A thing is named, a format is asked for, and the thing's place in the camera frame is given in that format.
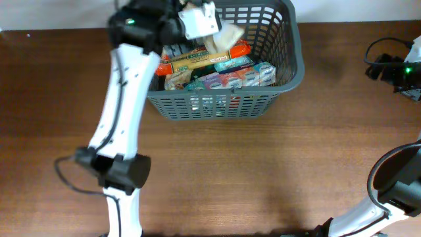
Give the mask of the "light blue tissue pack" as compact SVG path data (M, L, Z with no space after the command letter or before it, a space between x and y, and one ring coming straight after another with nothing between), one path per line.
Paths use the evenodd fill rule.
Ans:
M252 62L253 62L253 60L250 57L242 56L242 57L233 58L233 59L230 59L228 61L221 62L221 63L216 63L214 65L214 68L217 72L222 72L222 71L225 71L225 70L228 70L228 69L231 69L231 68L235 68L235 67L238 67L238 66L242 66L242 65L245 65L247 63L252 63Z

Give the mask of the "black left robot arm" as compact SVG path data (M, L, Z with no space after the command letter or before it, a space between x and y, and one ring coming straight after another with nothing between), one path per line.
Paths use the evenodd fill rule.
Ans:
M164 46L216 34L220 19L212 1L129 1L108 20L111 75L103 112L75 162L98 179L106 197L109 236L141 236L139 195L151 168L137 152L147 92Z

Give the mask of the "San Remo spaghetti packet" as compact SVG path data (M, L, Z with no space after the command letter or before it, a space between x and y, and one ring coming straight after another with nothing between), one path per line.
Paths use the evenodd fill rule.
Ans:
M184 53L171 59L166 55L161 59L155 74L157 76L166 76L177 72L193 70L242 57L250 52L251 46L245 40L239 40L231 49L222 53L210 53L205 47L199 47L189 53Z

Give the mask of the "beige brown pouch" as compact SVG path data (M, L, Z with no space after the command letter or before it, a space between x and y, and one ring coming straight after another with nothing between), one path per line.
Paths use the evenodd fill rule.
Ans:
M164 88L165 90L182 90L185 85L191 81L192 70L183 72L176 72L165 76Z

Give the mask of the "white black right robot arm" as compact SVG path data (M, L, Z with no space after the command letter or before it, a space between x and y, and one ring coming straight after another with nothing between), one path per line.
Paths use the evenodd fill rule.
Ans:
M400 41L409 49L402 59L384 53L365 74L393 86L395 93L420 89L420 38ZM339 217L331 217L305 236L381 236L382 229L420 214L420 141L400 145L380 157L366 181L367 197Z

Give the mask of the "Kleenex tissue multipack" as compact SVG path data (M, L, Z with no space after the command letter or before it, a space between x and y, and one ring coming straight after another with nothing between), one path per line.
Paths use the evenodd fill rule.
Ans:
M185 90L236 89L242 87L265 87L276 82L276 67L267 62L241 70L202 76L188 83Z

